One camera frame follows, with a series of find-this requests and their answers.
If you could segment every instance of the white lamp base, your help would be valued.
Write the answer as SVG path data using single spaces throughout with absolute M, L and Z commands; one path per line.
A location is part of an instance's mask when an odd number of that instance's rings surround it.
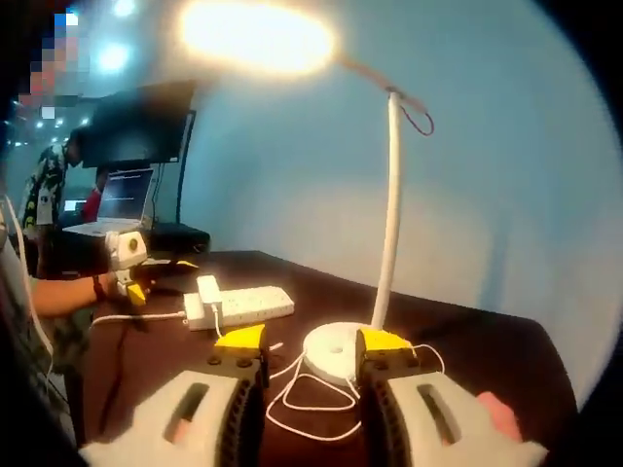
M 318 326 L 303 341 L 304 362 L 317 377 L 348 386 L 355 379 L 355 342 L 361 323 L 329 323 Z

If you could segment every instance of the yellow plastic part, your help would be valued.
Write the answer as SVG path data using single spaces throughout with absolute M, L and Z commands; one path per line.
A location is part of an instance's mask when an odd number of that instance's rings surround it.
M 147 299 L 145 299 L 145 294 L 143 293 L 143 290 L 138 284 L 131 284 L 128 286 L 128 297 L 129 301 L 134 306 L 143 306 L 147 303 Z
M 188 261 L 184 261 L 184 260 L 178 261 L 177 264 L 178 265 L 182 265 L 182 266 L 190 266 L 191 268 L 198 268 L 199 267 L 197 265 L 194 265 L 194 264 L 189 263 Z
M 412 347 L 409 341 L 405 341 L 387 331 L 372 328 L 361 328 L 360 331 L 366 344 L 366 351 L 396 350 Z
M 264 327 L 263 324 L 258 324 L 250 328 L 237 329 L 229 332 L 220 338 L 215 346 L 260 349 Z

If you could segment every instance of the desk lamp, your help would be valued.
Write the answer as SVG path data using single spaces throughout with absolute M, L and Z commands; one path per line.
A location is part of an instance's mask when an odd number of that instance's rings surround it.
M 320 21 L 275 2 L 203 0 L 189 5 L 182 16 L 182 37 L 191 54 L 215 65 L 276 77 L 308 74 L 332 60 L 388 92 L 389 193 L 381 277 L 371 324 L 334 322 L 312 330 L 304 340 L 305 362 L 324 380 L 346 385 L 354 380 L 357 329 L 381 329 L 393 279 L 400 227 L 400 113 L 423 135 L 433 121 L 424 105 L 382 74 L 338 52 L 331 31 Z M 404 105 L 424 114 L 430 132 L 411 120 Z

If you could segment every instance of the white power strip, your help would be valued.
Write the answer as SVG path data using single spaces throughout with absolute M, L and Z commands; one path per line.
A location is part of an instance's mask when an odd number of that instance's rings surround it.
M 220 299 L 218 321 L 222 327 L 258 323 L 294 313 L 294 302 L 280 287 L 225 290 L 220 291 Z M 184 306 L 191 331 L 216 328 L 214 313 L 199 293 L 185 294 Z

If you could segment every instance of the lamp head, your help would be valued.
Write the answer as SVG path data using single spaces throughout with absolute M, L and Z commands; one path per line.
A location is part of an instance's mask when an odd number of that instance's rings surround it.
M 264 74 L 310 73 L 335 48 L 333 34 L 320 21 L 267 2 L 200 0 L 183 12 L 181 27 L 191 52 Z

